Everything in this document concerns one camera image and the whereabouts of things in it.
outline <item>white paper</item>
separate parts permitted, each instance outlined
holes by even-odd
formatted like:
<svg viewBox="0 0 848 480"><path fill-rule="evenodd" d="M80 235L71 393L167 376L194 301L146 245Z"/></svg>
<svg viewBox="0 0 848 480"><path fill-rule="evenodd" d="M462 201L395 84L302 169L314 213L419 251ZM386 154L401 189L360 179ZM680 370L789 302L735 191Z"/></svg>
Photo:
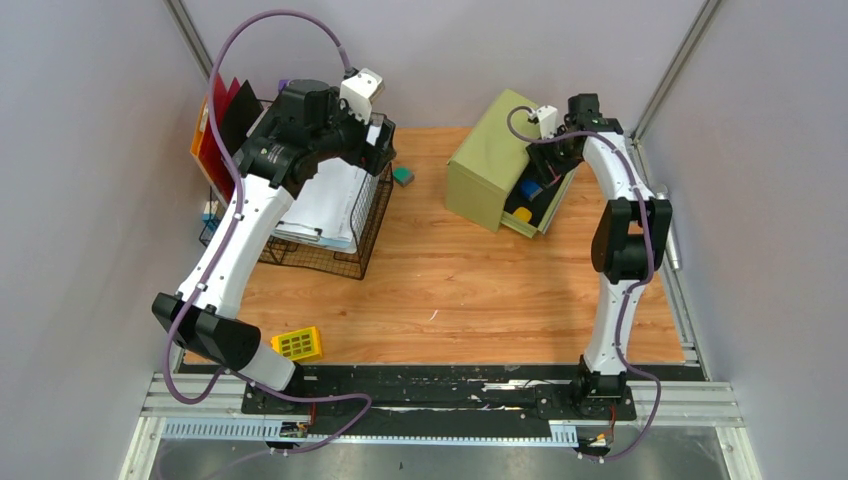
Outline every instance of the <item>white paper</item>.
<svg viewBox="0 0 848 480"><path fill-rule="evenodd" d="M351 215L356 213L353 224L356 238L360 238L376 187L375 177L340 158L321 162L318 173L304 184L297 200L280 219L274 235L353 253L356 241ZM360 189L363 198L354 212Z"/></svg>

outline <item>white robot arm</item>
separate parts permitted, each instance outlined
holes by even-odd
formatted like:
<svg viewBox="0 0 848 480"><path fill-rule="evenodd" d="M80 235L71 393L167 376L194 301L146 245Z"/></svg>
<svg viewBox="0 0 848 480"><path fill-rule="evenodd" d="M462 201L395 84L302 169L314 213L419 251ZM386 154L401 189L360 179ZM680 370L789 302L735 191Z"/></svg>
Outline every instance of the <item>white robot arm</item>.
<svg viewBox="0 0 848 480"><path fill-rule="evenodd" d="M672 209L667 199L657 198L639 178L621 126L601 115L598 96L577 95L568 105L564 124L556 121L554 107L527 109L529 121L539 124L541 139L524 139L531 141L527 151L540 176L562 175L586 161L607 199L592 241L592 264L600 277L595 326L571 389L572 402L580 409L615 403L626 394L624 356L633 317L649 270L662 263ZM640 203L647 225L642 225ZM647 232L630 233L633 223ZM645 233L650 242L646 243ZM653 258L650 269L649 258Z"/></svg>
<svg viewBox="0 0 848 480"><path fill-rule="evenodd" d="M280 91L233 157L242 175L241 212L233 200L176 295L160 293L153 303L154 315L169 330L183 299L200 291L179 319L178 345L275 390L286 388L294 363L262 343L258 328L236 320L244 289L271 231L319 162L341 158L378 175L394 158L395 125L372 112L382 90L382 78L363 69L351 72L340 89L294 80ZM233 222L238 225L228 234Z"/></svg>

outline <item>wire basket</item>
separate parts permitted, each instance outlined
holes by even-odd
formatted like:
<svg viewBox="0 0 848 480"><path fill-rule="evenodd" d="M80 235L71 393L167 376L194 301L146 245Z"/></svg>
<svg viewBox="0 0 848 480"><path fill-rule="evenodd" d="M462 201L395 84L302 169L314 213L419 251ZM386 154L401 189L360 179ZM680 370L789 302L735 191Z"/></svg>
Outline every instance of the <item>wire basket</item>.
<svg viewBox="0 0 848 480"><path fill-rule="evenodd" d="M262 253L259 255L259 261L271 265L311 268L342 277L362 280L365 277L365 271L371 260L371 253L377 241L377 233L380 231L383 217L386 214L386 207L392 195L392 188L394 188L391 164L380 174L370 203L368 202L368 195L365 191L366 183L363 183L357 194L350 217L350 227L356 244L356 252L335 252L325 248L271 236L265 243ZM210 189L209 200L213 201L216 199ZM203 231L200 232L199 237L200 243L203 245L209 246L215 230L221 223L224 210L219 204L217 211L212 212L209 218L204 221ZM355 226L362 225L362 222L364 222L364 225L360 234L358 233L359 229L355 228Z"/></svg>

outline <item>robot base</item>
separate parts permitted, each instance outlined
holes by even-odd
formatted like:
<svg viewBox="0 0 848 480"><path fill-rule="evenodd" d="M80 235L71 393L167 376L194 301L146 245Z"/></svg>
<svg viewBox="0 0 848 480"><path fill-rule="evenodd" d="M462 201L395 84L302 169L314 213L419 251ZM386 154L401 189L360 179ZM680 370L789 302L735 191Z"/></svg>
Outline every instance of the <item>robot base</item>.
<svg viewBox="0 0 848 480"><path fill-rule="evenodd" d="M535 397L539 417L546 420L604 420L611 417L613 408L617 419L636 419L633 393L625 373L593 372L582 355L577 376L570 384L536 385Z"/></svg>
<svg viewBox="0 0 848 480"><path fill-rule="evenodd" d="M593 400L575 404L572 401L571 384L536 385L536 411L544 420L599 420L609 421L615 406L616 420L636 420L636 407L630 387L625 388L624 396L619 399Z"/></svg>
<svg viewBox="0 0 848 480"><path fill-rule="evenodd" d="M295 362L295 372L288 387L283 393L292 397L329 397L339 395L339 387L335 382L306 381L303 365ZM310 403L294 403L280 400L263 390L245 386L242 397L241 412L247 415L309 415L312 409ZM339 410L338 402L317 404L319 415L336 415Z"/></svg>

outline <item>wooden table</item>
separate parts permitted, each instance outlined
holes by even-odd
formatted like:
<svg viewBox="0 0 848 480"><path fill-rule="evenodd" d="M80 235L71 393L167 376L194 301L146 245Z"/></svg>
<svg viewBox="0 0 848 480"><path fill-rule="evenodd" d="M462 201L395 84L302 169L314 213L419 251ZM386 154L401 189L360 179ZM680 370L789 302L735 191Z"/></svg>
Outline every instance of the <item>wooden table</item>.
<svg viewBox="0 0 848 480"><path fill-rule="evenodd" d="M400 129L395 185L362 281L258 264L239 318L263 338L317 326L324 363L577 362L592 334L590 245L605 201L586 165L547 235L491 233L444 207L446 162L466 128ZM680 363L659 276L636 314L629 357Z"/></svg>

